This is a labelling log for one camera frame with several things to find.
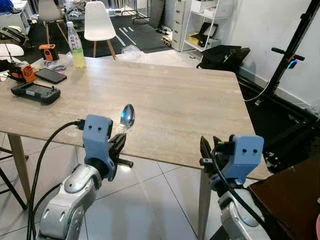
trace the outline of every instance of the white wall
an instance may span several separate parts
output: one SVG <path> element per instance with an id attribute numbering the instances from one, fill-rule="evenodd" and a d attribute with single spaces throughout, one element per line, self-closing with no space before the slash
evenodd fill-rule
<path id="1" fill-rule="evenodd" d="M 311 0 L 234 0 L 235 8 L 225 28 L 224 44 L 249 47 L 243 68 L 255 75 L 257 83 L 267 82 L 282 55 L 272 47 L 286 49 Z M 284 73 L 279 88 L 293 98 L 311 103 L 320 99 L 320 11 L 297 50 L 304 62 Z"/>

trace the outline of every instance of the black floor mat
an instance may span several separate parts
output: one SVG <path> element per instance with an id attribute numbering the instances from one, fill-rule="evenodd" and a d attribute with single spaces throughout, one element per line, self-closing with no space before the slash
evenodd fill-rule
<path id="1" fill-rule="evenodd" d="M 137 19 L 132 22 L 132 16 L 114 16 L 111 17 L 113 27 L 116 34 L 122 39 L 122 41 L 127 45 L 133 45 L 133 43 L 119 30 L 119 28 L 126 28 L 128 32 L 125 32 L 135 43 L 136 47 L 145 53 L 154 53 L 159 51 L 165 51 L 171 49 L 161 41 L 162 34 L 155 31 L 155 29 L 148 25 L 145 20 Z M 65 33 L 68 32 L 65 26 L 61 24 L 61 27 Z M 61 54 L 66 54 L 69 52 L 69 46 L 65 39 L 59 32 L 58 27 L 51 23 L 49 25 L 50 43 L 56 45 L 56 49 Z M 85 57 L 93 57 L 93 42 L 88 41 L 84 38 L 84 32 L 78 32 L 81 39 L 83 53 Z M 33 63 L 39 58 L 41 54 L 38 50 L 38 46 L 45 44 L 45 28 L 42 23 L 31 25 L 30 32 L 28 34 L 30 38 L 31 45 L 34 46 L 25 51 L 24 56 L 17 57 L 21 61 L 27 61 Z M 114 37 L 110 40 L 114 51 L 116 54 L 120 54 L 124 46 L 120 41 Z M 107 41 L 99 41 L 96 46 L 96 56 L 104 57 L 110 56 L 110 50 L 107 45 Z"/>

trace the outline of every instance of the drawer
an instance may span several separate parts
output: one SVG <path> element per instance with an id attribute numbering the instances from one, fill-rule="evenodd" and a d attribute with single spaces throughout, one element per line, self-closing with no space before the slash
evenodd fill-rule
<path id="1" fill-rule="evenodd" d="M 178 10 L 178 11 L 184 13 L 185 12 L 185 4 L 186 4 L 186 1 L 176 0 L 174 10 Z"/>
<path id="2" fill-rule="evenodd" d="M 171 47 L 179 52 L 180 51 L 180 42 L 178 42 L 175 39 L 172 39 Z"/>
<path id="3" fill-rule="evenodd" d="M 174 10 L 173 11 L 173 21 L 177 21 L 179 23 L 182 23 L 184 20 L 184 12 L 179 11 L 179 10 Z"/>
<path id="4" fill-rule="evenodd" d="M 181 40 L 181 31 L 173 30 L 172 32 L 172 40 L 176 40 L 178 43 L 180 43 Z"/>
<path id="5" fill-rule="evenodd" d="M 173 21 L 173 31 L 174 30 L 182 32 L 182 24 L 178 21 Z"/>

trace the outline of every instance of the plastic bag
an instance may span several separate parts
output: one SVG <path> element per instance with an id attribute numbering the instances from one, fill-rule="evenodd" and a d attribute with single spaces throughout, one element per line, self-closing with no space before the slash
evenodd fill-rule
<path id="1" fill-rule="evenodd" d="M 122 49 L 118 57 L 121 61 L 127 62 L 145 62 L 146 55 L 143 51 L 133 45 L 126 46 Z"/>

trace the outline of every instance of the black chair leg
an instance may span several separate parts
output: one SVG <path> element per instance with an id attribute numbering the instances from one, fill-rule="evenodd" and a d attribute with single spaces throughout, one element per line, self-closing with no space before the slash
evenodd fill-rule
<path id="1" fill-rule="evenodd" d="M 27 205 L 21 199 L 21 197 L 17 193 L 15 187 L 11 184 L 11 182 L 9 181 L 7 176 L 5 175 L 4 171 L 2 171 L 1 167 L 0 167 L 0 177 L 3 179 L 4 183 L 8 186 L 8 188 L 9 188 L 8 190 L 11 191 L 12 194 L 15 196 L 16 200 L 19 202 L 19 204 L 21 205 L 22 209 L 26 210 L 27 209 Z"/>

